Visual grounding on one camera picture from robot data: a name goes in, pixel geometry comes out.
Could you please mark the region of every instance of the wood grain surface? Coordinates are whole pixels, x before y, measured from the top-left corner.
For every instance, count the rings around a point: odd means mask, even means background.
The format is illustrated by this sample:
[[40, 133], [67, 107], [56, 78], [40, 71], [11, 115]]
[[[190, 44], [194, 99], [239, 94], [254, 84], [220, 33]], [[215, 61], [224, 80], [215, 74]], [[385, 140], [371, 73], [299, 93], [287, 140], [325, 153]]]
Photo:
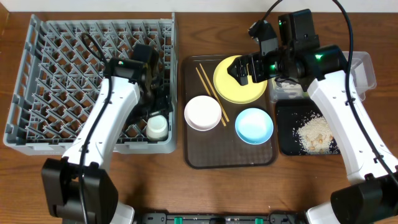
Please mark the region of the wood grain surface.
[[[37, 13], [42, 20], [156, 19], [170, 13]], [[277, 27], [277, 16], [268, 18]], [[178, 13], [180, 65], [190, 55], [246, 54], [258, 50], [247, 29], [262, 14]], [[350, 14], [354, 49], [370, 53], [377, 88], [364, 106], [389, 149], [398, 155], [398, 14]], [[0, 41], [0, 127], [4, 130], [29, 23], [29, 13], [9, 15]], [[348, 32], [338, 13], [314, 13], [321, 44], [348, 50]], [[114, 153], [110, 176], [119, 199], [138, 212], [269, 213], [305, 210], [349, 186], [341, 156], [279, 154], [268, 167], [194, 170], [183, 159], [182, 105], [178, 142], [171, 154]], [[40, 170], [48, 156], [25, 156], [0, 146], [0, 223], [60, 223], [47, 211]], [[398, 223], [390, 218], [380, 223]]]
[[0, 3], [0, 37], [2, 36], [7, 24], [8, 14], [7, 9]]

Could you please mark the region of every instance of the small white cup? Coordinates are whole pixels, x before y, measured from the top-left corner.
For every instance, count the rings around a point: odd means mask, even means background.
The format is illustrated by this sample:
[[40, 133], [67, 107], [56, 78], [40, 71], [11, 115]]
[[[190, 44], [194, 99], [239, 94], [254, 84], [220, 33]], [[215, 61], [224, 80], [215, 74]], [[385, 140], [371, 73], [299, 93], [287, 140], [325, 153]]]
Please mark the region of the small white cup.
[[157, 115], [148, 119], [146, 128], [147, 138], [151, 141], [163, 141], [169, 135], [169, 125], [162, 115]]

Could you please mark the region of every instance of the light blue bowl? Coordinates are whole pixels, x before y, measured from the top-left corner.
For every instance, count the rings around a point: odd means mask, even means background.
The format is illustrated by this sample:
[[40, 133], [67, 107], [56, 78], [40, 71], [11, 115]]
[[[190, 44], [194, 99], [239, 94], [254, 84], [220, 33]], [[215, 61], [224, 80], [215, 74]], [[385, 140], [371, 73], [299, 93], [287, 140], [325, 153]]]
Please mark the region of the light blue bowl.
[[262, 144], [272, 136], [274, 123], [265, 111], [249, 108], [236, 118], [235, 131], [248, 144]]

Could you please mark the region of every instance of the clear plastic container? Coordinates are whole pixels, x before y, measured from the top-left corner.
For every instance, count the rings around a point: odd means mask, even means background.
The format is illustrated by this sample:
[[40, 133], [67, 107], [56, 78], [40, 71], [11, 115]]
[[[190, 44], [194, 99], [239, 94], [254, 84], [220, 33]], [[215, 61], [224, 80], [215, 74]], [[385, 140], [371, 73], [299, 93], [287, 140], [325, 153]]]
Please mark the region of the clear plastic container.
[[[348, 52], [343, 52], [343, 54], [348, 58]], [[365, 91], [376, 87], [376, 76], [374, 74], [371, 56], [367, 52], [353, 52], [351, 74], [354, 77], [356, 92], [361, 101], [364, 101]], [[303, 89], [299, 84], [295, 84], [290, 81], [277, 83], [274, 78], [268, 83], [271, 101], [274, 103], [278, 100], [302, 99], [309, 97], [308, 93], [303, 92]]]

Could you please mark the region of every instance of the wooden chopstick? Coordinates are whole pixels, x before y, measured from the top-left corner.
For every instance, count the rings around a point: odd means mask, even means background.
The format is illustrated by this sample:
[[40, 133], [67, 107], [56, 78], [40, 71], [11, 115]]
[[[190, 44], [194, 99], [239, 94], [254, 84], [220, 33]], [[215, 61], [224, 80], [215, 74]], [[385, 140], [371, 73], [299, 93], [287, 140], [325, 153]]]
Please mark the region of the wooden chopstick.
[[216, 91], [214, 91], [213, 85], [211, 84], [209, 78], [207, 77], [207, 74], [206, 74], [205, 70], [203, 69], [203, 66], [201, 65], [201, 63], [199, 63], [199, 65], [200, 65], [200, 67], [201, 67], [201, 70], [202, 70], [203, 73], [205, 74], [205, 78], [206, 78], [207, 82], [209, 83], [209, 86], [210, 86], [211, 90], [213, 91], [214, 96], [216, 97], [218, 103], [219, 103], [220, 106], [221, 106], [221, 110], [223, 111], [223, 114], [224, 114], [224, 116], [225, 116], [226, 122], [229, 122], [228, 116], [227, 116], [226, 113], [225, 113], [225, 110], [224, 110], [224, 108], [223, 108], [223, 105], [221, 104], [221, 101], [220, 101], [220, 99], [218, 98], [218, 96], [217, 96], [217, 94], [216, 94]]
[[[199, 77], [200, 77], [200, 80], [201, 80], [201, 82], [202, 82], [203, 86], [205, 87], [205, 89], [206, 89], [206, 91], [207, 91], [207, 94], [208, 94], [208, 95], [211, 97], [211, 93], [210, 93], [209, 89], [207, 88], [205, 81], [204, 81], [204, 80], [203, 80], [203, 78], [201, 77], [201, 75], [200, 75], [200, 72], [199, 72], [198, 68], [196, 68], [196, 70], [197, 70], [197, 72], [198, 72], [198, 75], [199, 75]], [[224, 118], [223, 118], [223, 117], [221, 117], [221, 122], [223, 123], [223, 125], [224, 125], [224, 127], [225, 127], [225, 126], [226, 126], [226, 123], [225, 123], [225, 121], [224, 121]]]

